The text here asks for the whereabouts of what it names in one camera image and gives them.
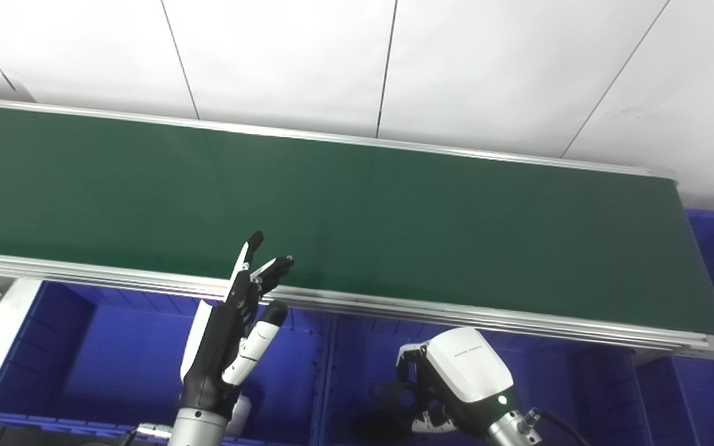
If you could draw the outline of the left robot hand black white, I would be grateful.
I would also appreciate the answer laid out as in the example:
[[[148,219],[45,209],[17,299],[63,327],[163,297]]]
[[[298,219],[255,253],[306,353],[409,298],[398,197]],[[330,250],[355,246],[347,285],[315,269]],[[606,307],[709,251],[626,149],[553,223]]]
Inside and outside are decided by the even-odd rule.
[[[187,342],[193,357],[182,367],[180,396],[180,409],[191,410],[195,417],[212,413],[232,419],[242,384],[288,316],[288,305],[281,300],[258,311],[265,294],[275,290],[294,265],[292,256],[279,256],[251,271],[264,239],[258,230],[244,243],[221,300],[198,306]]]

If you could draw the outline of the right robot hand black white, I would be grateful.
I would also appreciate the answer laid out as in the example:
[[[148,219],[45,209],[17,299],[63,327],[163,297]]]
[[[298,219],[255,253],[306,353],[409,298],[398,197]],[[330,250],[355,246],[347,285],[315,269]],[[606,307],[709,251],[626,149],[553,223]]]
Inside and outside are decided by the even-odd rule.
[[[488,440],[491,426],[521,408],[508,366],[475,328],[451,328],[403,345],[396,372],[420,396],[408,416],[414,434],[458,430]]]

